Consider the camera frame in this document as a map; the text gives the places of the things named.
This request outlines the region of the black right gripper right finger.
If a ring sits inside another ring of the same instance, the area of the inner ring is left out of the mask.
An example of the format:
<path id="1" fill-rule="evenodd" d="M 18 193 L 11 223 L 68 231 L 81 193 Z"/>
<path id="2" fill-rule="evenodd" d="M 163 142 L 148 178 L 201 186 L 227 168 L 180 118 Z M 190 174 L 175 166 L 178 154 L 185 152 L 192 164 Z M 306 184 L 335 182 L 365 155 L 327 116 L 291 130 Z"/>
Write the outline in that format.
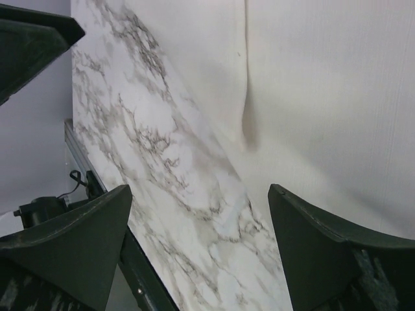
<path id="1" fill-rule="evenodd" d="M 280 185 L 268 203 L 294 310 L 413 310 L 414 241 L 320 209 Z"/>

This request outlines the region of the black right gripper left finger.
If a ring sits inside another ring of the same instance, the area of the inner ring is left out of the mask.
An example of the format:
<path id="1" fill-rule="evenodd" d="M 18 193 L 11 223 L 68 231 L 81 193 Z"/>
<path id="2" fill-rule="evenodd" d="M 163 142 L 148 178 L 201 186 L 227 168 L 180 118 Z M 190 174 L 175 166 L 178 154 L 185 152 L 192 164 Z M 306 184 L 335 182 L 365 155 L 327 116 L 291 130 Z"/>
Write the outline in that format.
<path id="1" fill-rule="evenodd" d="M 128 185 L 1 238 L 1 257 L 92 308 L 106 308 L 132 204 Z"/>

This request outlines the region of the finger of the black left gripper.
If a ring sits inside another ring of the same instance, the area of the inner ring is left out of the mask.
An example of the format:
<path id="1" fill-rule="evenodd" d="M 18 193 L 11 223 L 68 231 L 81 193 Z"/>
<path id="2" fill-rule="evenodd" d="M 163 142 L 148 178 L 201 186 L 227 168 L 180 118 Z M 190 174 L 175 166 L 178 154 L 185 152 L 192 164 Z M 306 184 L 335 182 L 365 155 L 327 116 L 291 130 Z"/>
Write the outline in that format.
<path id="1" fill-rule="evenodd" d="M 1 7 L 1 103 L 85 36 L 69 16 Z"/>

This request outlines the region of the white cloth napkin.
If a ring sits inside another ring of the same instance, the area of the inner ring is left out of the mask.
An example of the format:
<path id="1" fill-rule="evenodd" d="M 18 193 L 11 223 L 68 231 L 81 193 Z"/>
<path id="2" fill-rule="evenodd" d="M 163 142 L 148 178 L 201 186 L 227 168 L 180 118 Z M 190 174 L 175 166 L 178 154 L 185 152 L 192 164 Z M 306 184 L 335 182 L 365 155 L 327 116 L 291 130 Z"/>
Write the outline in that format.
<path id="1" fill-rule="evenodd" d="M 134 1 L 254 205 L 414 237 L 413 1 Z"/>

